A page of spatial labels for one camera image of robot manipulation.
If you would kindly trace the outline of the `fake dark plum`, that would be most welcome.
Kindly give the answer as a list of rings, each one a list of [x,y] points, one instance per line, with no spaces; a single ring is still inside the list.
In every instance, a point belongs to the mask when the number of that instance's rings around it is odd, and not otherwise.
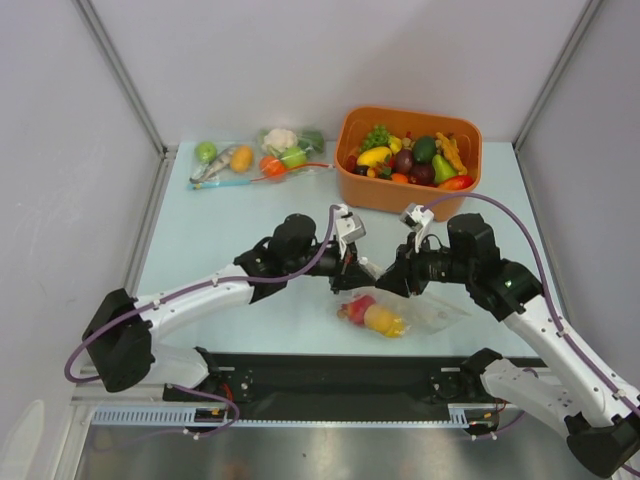
[[[429,186],[434,183],[435,170],[431,164],[414,164],[411,168],[408,179],[411,184]]]

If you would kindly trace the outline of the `fake yellow mango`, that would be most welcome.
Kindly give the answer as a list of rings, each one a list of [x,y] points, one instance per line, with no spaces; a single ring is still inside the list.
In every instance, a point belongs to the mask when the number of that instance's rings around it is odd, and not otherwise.
[[[387,146],[374,147],[361,153],[357,158],[358,166],[373,168],[385,164],[392,157],[392,151]]]

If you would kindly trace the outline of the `orange plastic bin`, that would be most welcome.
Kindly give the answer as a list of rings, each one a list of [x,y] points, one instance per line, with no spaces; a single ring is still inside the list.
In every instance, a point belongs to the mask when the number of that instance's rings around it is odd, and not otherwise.
[[[351,206],[399,213],[479,184],[482,135],[471,122],[377,106],[347,114],[335,166]]]

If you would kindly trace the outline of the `fake orange tomato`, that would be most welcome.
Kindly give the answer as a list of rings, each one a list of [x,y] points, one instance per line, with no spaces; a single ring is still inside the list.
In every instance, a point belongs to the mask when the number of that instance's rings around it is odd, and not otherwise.
[[[263,176],[267,179],[275,178],[284,175],[287,172],[287,168],[281,162],[281,160],[275,156],[264,156],[259,162],[259,168]]]

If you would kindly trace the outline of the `orange fake bell pepper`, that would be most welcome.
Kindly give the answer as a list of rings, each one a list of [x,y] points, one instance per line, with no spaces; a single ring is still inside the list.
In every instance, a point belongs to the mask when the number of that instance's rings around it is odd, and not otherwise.
[[[381,334],[386,334],[395,324],[396,315],[379,304],[367,308],[363,316],[364,325]]]

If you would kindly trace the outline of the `blue-zip bag with fish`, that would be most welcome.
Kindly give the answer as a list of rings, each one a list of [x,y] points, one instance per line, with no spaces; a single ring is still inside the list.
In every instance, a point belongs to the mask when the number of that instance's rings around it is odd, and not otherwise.
[[[232,144],[220,150],[213,142],[198,143],[193,153],[191,190],[249,185],[254,152],[249,145]]]

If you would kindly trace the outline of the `clear zip top bag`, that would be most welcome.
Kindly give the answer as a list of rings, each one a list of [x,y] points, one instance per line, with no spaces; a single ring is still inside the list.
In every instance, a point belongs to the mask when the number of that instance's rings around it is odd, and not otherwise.
[[[336,316],[342,304],[362,295],[371,295],[376,300],[375,304],[384,306],[395,315],[402,317],[409,326],[407,333],[415,329],[421,333],[432,335],[470,317],[466,310],[431,293],[424,293],[420,297],[405,298],[375,287],[357,288],[339,293]],[[359,328],[375,332],[366,326]]]

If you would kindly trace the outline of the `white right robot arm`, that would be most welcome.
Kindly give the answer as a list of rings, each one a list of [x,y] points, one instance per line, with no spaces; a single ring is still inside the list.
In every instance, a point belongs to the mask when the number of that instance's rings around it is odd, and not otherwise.
[[[555,309],[543,275],[502,258],[494,231],[479,214],[449,219],[449,243],[434,249],[434,215],[412,204],[401,215],[411,232],[376,285],[404,297],[431,282],[461,284],[476,305],[524,340],[557,384],[516,367],[484,348],[461,376],[473,401],[490,395],[544,423],[592,474],[609,478],[639,451],[639,390],[618,375]]]

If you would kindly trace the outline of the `fake orange ginger root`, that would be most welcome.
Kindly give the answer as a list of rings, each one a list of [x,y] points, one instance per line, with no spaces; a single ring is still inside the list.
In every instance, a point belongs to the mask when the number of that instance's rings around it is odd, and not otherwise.
[[[466,175],[468,170],[462,162],[460,151],[457,143],[453,137],[447,137],[441,132],[435,134],[435,143],[437,149],[441,152],[442,156],[451,167],[459,174]]]

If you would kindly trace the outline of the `fake purple passion fruit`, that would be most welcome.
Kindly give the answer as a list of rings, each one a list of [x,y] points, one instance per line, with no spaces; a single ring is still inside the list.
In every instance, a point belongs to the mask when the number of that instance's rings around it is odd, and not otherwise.
[[[413,152],[409,149],[401,149],[394,160],[394,171],[403,175],[407,175],[414,165]]]

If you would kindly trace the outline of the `fake brown potato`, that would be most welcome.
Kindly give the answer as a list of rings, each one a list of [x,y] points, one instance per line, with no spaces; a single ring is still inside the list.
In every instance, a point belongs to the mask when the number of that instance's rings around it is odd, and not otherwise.
[[[235,173],[244,174],[252,167],[253,160],[253,149],[248,145],[240,145],[232,153],[230,168]]]

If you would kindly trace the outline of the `fake red orange mango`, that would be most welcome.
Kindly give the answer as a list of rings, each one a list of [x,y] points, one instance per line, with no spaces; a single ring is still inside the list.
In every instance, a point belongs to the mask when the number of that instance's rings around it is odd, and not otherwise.
[[[469,175],[457,175],[438,185],[438,189],[446,191],[459,191],[469,188],[474,183],[474,178]]]

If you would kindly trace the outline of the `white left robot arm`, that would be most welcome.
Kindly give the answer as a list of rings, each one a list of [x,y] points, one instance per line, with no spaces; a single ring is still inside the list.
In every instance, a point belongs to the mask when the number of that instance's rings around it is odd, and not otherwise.
[[[205,314],[264,300],[301,276],[326,278],[334,293],[373,285],[375,276],[356,247],[365,234],[360,217],[343,206],[331,207],[322,240],[310,217],[292,214],[205,279],[147,297],[134,298],[123,288],[109,292],[82,336],[98,380],[109,393],[160,381],[211,399],[220,376],[210,354],[200,347],[170,347],[164,338]]]

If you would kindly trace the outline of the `yellow fake pear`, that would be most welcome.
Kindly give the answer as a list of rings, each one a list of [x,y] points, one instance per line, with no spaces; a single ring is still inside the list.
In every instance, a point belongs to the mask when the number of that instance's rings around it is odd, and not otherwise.
[[[387,337],[387,338],[399,338],[404,336],[409,326],[404,322],[402,317],[399,317],[393,313],[383,312],[376,314],[366,321],[369,329]]]

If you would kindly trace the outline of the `red fake bell pepper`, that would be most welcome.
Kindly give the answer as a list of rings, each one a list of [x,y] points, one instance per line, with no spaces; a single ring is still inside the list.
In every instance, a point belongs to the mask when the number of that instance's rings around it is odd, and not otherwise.
[[[371,295],[362,295],[354,300],[344,303],[337,311],[337,316],[341,319],[348,320],[350,323],[365,327],[365,313],[376,303]]]

